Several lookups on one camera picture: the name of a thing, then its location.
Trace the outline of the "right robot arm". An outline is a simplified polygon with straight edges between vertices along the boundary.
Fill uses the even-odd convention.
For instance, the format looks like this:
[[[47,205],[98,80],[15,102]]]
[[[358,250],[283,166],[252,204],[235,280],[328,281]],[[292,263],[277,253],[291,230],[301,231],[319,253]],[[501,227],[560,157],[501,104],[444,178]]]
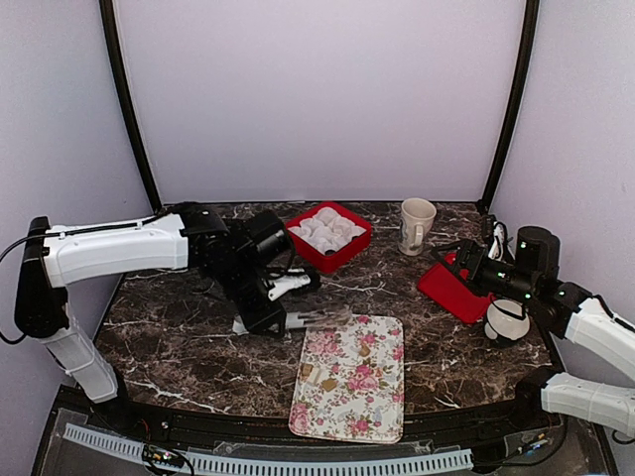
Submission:
[[[511,263],[489,257],[469,239],[437,246],[432,256],[476,296],[514,300],[543,331],[584,347],[628,378],[634,376],[634,325],[602,296],[559,279],[560,240],[537,226],[519,229]],[[634,391],[542,366],[522,379],[506,420],[530,428],[544,413],[576,417],[634,434]]]

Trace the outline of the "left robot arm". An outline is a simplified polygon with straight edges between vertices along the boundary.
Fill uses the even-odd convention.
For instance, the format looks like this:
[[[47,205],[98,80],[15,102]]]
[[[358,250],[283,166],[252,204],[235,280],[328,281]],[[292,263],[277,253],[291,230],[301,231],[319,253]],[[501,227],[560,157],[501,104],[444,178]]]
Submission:
[[[123,397],[113,367],[72,315],[68,285],[133,271],[198,269],[220,284],[249,332],[267,334],[285,329],[280,297],[312,281],[304,271],[269,266],[294,249],[284,224],[269,211],[224,220],[205,204],[185,202],[151,217],[99,225],[53,226],[38,217],[18,243],[24,254],[16,326],[46,346],[119,432],[139,425],[139,409]]]

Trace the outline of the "red box lid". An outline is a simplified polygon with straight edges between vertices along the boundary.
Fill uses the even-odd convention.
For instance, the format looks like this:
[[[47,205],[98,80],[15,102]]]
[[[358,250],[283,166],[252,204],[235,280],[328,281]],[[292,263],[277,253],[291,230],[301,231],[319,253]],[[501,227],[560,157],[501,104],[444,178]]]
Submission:
[[[480,297],[474,295],[468,288],[448,290],[439,286],[438,276],[438,266],[435,263],[420,278],[418,290],[464,324],[474,324],[484,317],[493,294]]]

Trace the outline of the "red chocolate box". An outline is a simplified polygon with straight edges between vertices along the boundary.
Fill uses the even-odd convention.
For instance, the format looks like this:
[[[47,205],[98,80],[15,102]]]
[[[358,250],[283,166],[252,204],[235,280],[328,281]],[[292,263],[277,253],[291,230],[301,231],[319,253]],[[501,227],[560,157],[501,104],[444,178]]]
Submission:
[[[370,244],[372,226],[336,202],[320,203],[287,222],[297,253],[318,271],[332,274]]]

